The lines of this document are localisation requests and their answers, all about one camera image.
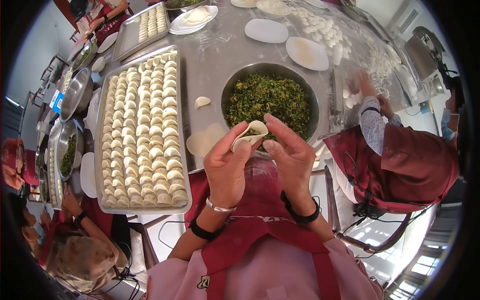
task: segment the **metal bowl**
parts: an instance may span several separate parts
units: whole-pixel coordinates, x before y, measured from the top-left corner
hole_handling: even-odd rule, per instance
[[[168,11],[168,15],[170,16],[171,19],[174,19],[174,18],[178,17],[179,15],[181,15],[182,13],[191,11],[192,9],[197,8],[199,6],[210,5],[210,4],[212,4],[213,0],[203,0],[199,3],[197,3],[197,4],[190,5],[190,6],[185,6],[185,7],[181,7],[181,8],[173,7],[179,1],[182,2],[182,0],[167,0],[167,1],[165,1],[164,7],[165,7],[165,10]]]
[[[360,12],[358,9],[353,10],[350,7],[348,7],[347,1],[340,0],[340,3],[342,3],[342,10],[347,16],[349,16],[350,18],[352,18],[357,22],[364,22],[364,21],[368,22],[368,17],[362,12]]]
[[[84,59],[84,61],[82,61],[82,56],[89,49],[90,49],[90,53]],[[86,43],[82,51],[80,51],[77,54],[77,57],[73,61],[73,64],[72,64],[73,73],[75,74],[75,72],[77,72],[78,70],[88,67],[93,62],[93,59],[95,58],[97,50],[98,50],[98,46],[96,44],[96,40]]]
[[[60,107],[60,121],[65,123],[73,114],[81,114],[88,108],[92,98],[93,81],[90,69],[81,69],[72,78]]]
[[[73,160],[72,167],[70,168],[70,172],[64,175],[60,171],[61,163],[63,160],[63,156],[65,155],[65,152],[67,152],[68,140],[73,135],[77,136],[77,145],[75,147],[75,159]],[[70,175],[72,174],[72,171],[74,169],[79,168],[80,163],[82,161],[83,153],[84,153],[84,136],[82,132],[78,130],[78,127],[75,124],[74,120],[70,120],[63,125],[60,131],[60,136],[57,143],[57,168],[60,174],[60,178],[63,181],[66,181],[68,178],[70,178]]]
[[[319,122],[319,104],[317,96],[313,91],[312,87],[307,83],[305,78],[301,76],[295,70],[276,63],[269,63],[269,62],[260,62],[248,65],[246,67],[241,68],[236,73],[234,73],[230,79],[228,80],[227,84],[223,88],[222,93],[222,114],[225,120],[225,123],[228,126],[226,115],[227,115],[227,107],[230,103],[230,97],[235,89],[235,84],[238,80],[246,80],[247,76],[252,73],[258,73],[260,75],[266,75],[271,78],[277,78],[279,76],[291,79],[298,83],[302,90],[308,95],[308,101],[310,106],[310,121],[307,125],[307,143],[312,145],[316,140],[316,131],[318,128]],[[260,157],[271,158],[266,152],[256,151],[256,154]]]

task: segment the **stainless steel tray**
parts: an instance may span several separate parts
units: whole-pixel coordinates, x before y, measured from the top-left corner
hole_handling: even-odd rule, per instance
[[[148,45],[158,41],[159,39],[165,37],[168,34],[170,29],[170,20],[168,19],[167,11],[164,8],[165,21],[167,22],[167,29],[164,32],[158,33],[156,36],[150,37],[143,41],[142,43],[138,42],[138,33],[140,31],[140,22],[135,22],[135,18],[140,17],[143,13],[148,13],[149,10],[156,9],[158,5],[163,5],[163,2],[159,2],[155,5],[144,9],[143,11],[131,16],[125,20],[120,26],[119,35],[117,37],[117,42],[113,48],[113,61],[123,60],[126,57],[129,57],[133,53],[147,47]]]
[[[61,123],[58,122],[56,125],[53,126],[52,130],[50,131],[50,136],[48,138],[48,161],[47,161],[47,178],[48,178],[48,190],[50,191],[50,204],[52,205],[53,209],[61,209],[61,194],[60,194],[60,189],[62,182],[60,179],[60,174],[57,171],[57,160],[55,159],[56,157],[56,152],[57,152],[57,141],[60,136],[60,131],[61,131]],[[53,149],[53,157],[50,156],[50,150]],[[53,160],[53,170],[50,168],[50,161]],[[54,174],[54,181],[52,182],[50,178],[50,173],[53,172]],[[52,189],[51,185],[52,183],[55,186],[55,189]],[[55,195],[57,198],[57,205],[53,205],[52,203],[52,195]]]
[[[126,72],[128,68],[135,67],[138,68],[140,64],[146,62],[147,59],[153,58],[159,54],[163,54],[170,51],[178,51],[177,53],[177,122],[178,122],[178,129],[179,129],[179,142],[180,142],[180,158],[181,164],[183,166],[183,177],[185,180],[185,188],[187,191],[188,202],[185,206],[182,207],[116,207],[116,208],[104,208],[101,204],[101,200],[104,194],[104,187],[103,187],[103,176],[102,176],[102,160],[103,160],[103,151],[102,151],[102,131],[103,131],[103,120],[105,118],[105,102],[107,100],[108,94],[108,85],[110,79],[115,76],[119,75],[121,72]],[[185,137],[183,135],[183,115],[182,115],[182,99],[181,99],[181,72],[182,66],[180,63],[180,49],[177,45],[167,46],[149,54],[146,54],[142,57],[139,57],[135,60],[132,60],[125,65],[117,68],[110,72],[106,77],[105,81],[103,82],[102,86],[102,93],[100,95],[99,101],[99,108],[98,108],[98,115],[97,115],[97,124],[96,132],[95,132],[95,179],[96,179],[96,193],[98,199],[98,205],[102,209],[103,212],[108,214],[133,214],[133,215],[174,215],[174,214],[184,214],[186,213],[190,207],[192,206],[192,191],[190,190],[190,181],[188,178],[188,170],[187,170],[187,149],[185,145]]]

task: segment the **silver bangle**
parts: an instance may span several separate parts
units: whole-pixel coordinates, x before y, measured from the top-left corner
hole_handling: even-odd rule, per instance
[[[210,197],[208,197],[205,202],[207,203],[208,207],[213,208],[213,210],[218,212],[218,213],[230,214],[230,213],[233,213],[237,209],[236,206],[234,208],[223,208],[223,207],[219,207],[219,206],[213,206],[212,201],[210,201]]]

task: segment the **small white bowl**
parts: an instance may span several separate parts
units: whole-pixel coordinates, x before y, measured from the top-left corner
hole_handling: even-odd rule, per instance
[[[98,72],[102,71],[103,68],[105,68],[105,59],[102,56],[94,62],[93,66],[92,66],[92,72],[98,73]]]

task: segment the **apron logo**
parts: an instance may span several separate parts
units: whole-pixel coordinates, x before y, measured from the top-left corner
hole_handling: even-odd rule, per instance
[[[206,288],[208,289],[208,283],[210,282],[210,276],[202,276],[200,282],[197,284],[197,288]]]

